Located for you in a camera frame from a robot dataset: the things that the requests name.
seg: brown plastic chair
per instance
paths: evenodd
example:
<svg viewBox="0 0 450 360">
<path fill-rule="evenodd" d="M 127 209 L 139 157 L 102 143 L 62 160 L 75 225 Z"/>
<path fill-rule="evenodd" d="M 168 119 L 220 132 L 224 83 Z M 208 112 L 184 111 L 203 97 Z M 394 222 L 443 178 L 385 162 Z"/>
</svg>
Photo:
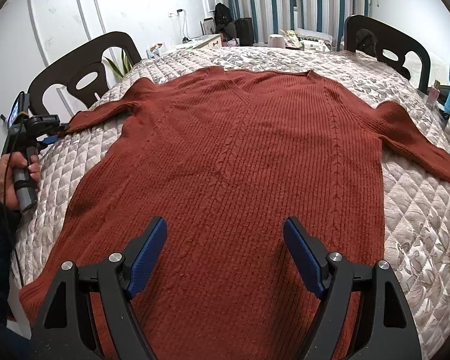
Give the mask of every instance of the brown plastic chair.
<svg viewBox="0 0 450 360">
<path fill-rule="evenodd" d="M 356 35 L 360 30 L 372 32 L 377 42 L 375 43 L 375 56 L 378 61 L 386 63 L 394 68 L 407 80 L 410 80 L 410 72 L 404 67 L 405 55 L 416 52 L 422 61 L 422 71 L 420 74 L 420 84 L 418 90 L 427 93 L 428 80 L 430 79 L 431 62 L 427 50 L 412 37 L 396 30 L 396 28 L 362 15 L 352 15 L 345 21 L 345 49 L 353 53 L 356 52 Z M 383 55 L 383 50 L 390 50 L 398 57 L 398 61 L 387 58 Z"/>
<path fill-rule="evenodd" d="M 142 59 L 132 38 L 124 32 L 109 32 L 92 39 L 55 61 L 32 81 L 28 89 L 31 112 L 49 115 L 43 104 L 43 95 L 54 84 L 64 85 L 68 93 L 90 108 L 97 101 L 95 93 L 102 97 L 109 90 L 102 56 L 110 47 L 123 49 L 132 66 Z M 93 72 L 98 74 L 97 77 L 84 88 L 77 89 L 78 82 Z"/>
</svg>

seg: green plant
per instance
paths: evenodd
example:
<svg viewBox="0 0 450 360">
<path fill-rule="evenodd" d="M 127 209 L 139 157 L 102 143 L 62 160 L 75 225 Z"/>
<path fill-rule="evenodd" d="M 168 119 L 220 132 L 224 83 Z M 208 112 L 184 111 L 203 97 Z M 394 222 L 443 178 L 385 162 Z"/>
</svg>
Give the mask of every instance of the green plant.
<svg viewBox="0 0 450 360">
<path fill-rule="evenodd" d="M 123 67 L 122 70 L 120 70 L 119 67 L 115 64 L 115 62 L 113 62 L 110 58 L 107 58 L 106 56 L 104 56 L 104 58 L 107 60 L 113 72 L 119 79 L 122 79 L 123 76 L 125 76 L 132 70 L 132 65 L 130 64 L 130 61 L 128 61 L 128 57 L 123 50 L 122 50 L 122 67 Z"/>
</svg>

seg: white wall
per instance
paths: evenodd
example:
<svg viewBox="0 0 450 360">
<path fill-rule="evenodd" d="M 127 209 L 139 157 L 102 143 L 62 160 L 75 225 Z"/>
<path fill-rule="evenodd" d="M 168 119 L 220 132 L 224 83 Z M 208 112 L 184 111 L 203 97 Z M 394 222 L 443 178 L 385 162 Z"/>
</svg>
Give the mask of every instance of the white wall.
<svg viewBox="0 0 450 360">
<path fill-rule="evenodd" d="M 111 31 L 127 32 L 146 57 L 154 43 L 167 48 L 182 42 L 184 12 L 185 33 L 202 34 L 200 20 L 212 16 L 210 7 L 224 0 L 8 0 L 0 11 L 0 114 L 8 112 L 20 91 L 49 64 L 90 39 Z M 115 55 L 105 53 L 119 61 Z M 109 85 L 115 83 L 107 74 Z M 84 105 L 60 86 L 50 88 L 44 104 L 65 122 Z M 6 128 L 0 122 L 0 154 Z"/>
<path fill-rule="evenodd" d="M 441 0 L 372 0 L 371 16 L 419 41 L 450 65 L 450 13 Z"/>
</svg>

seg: person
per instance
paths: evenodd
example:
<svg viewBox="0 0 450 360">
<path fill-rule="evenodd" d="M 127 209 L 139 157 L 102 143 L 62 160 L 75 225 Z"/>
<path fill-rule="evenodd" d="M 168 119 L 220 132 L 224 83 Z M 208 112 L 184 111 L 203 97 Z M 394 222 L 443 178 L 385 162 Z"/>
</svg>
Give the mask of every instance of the person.
<svg viewBox="0 0 450 360">
<path fill-rule="evenodd" d="M 22 217 L 18 211 L 19 203 L 13 186 L 12 170 L 15 167 L 25 168 L 26 166 L 27 161 L 19 152 L 6 154 L 0 159 L 0 359 L 6 360 L 25 359 L 29 343 L 27 339 L 7 329 L 10 256 L 15 246 L 17 227 Z M 30 177 L 38 183 L 40 167 L 37 155 L 31 156 L 28 170 Z"/>
</svg>

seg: knit sweater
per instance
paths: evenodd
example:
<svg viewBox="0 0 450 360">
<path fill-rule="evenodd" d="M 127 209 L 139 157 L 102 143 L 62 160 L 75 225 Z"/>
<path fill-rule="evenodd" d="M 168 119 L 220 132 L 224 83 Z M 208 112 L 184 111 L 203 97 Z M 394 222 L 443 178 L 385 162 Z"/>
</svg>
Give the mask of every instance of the knit sweater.
<svg viewBox="0 0 450 360">
<path fill-rule="evenodd" d="M 318 301 L 284 245 L 284 220 L 295 215 L 328 250 L 374 264 L 383 257 L 383 144 L 450 182 L 449 154 L 400 105 L 373 109 L 313 71 L 208 67 L 160 86 L 143 78 L 123 99 L 79 112 L 68 133 L 123 111 L 131 115 L 120 138 L 80 181 L 20 299 L 33 322 L 63 261 L 101 261 L 160 215 L 168 238 L 133 307 L 161 360 L 292 359 Z"/>
</svg>

